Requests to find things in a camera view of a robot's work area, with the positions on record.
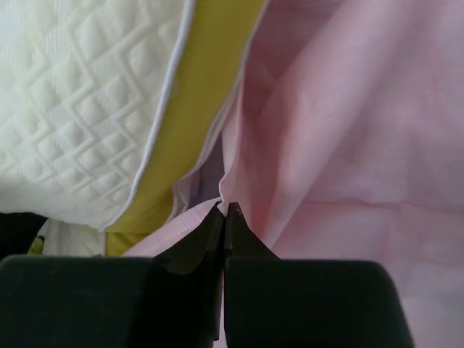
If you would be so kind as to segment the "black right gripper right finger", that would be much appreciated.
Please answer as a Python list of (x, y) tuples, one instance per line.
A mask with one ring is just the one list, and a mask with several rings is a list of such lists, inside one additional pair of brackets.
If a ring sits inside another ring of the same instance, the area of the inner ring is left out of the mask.
[(228, 206), (225, 219), (224, 252), (226, 259), (237, 257), (278, 260), (278, 256), (249, 228), (237, 202), (232, 202)]

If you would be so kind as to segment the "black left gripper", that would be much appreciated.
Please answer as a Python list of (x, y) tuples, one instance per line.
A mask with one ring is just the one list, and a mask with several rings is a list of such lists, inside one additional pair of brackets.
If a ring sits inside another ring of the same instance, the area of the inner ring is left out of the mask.
[(47, 218), (33, 213), (1, 213), (0, 258), (27, 254)]

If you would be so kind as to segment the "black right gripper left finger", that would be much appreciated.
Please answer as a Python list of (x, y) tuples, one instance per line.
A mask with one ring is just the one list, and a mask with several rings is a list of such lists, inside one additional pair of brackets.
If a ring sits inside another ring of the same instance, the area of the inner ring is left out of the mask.
[(154, 257), (154, 263), (172, 274), (193, 273), (205, 255), (217, 249), (223, 223), (224, 215), (218, 209), (218, 203), (214, 203), (200, 224), (169, 249)]

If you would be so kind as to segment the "pink printed pillowcase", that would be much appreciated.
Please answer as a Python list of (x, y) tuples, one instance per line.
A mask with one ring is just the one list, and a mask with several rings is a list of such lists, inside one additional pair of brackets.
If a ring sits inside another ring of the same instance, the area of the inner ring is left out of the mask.
[(155, 256), (240, 204), (279, 256), (392, 276), (417, 347), (463, 345), (463, 3), (198, 1), (164, 130), (225, 96), (219, 195), (128, 250)]

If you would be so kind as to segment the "cream quilted pillow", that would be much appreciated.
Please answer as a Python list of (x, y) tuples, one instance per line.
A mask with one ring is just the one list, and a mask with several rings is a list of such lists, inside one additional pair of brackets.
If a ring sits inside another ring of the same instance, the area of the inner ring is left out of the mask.
[(3, 1), (1, 212), (35, 255), (126, 252), (183, 213), (266, 1)]

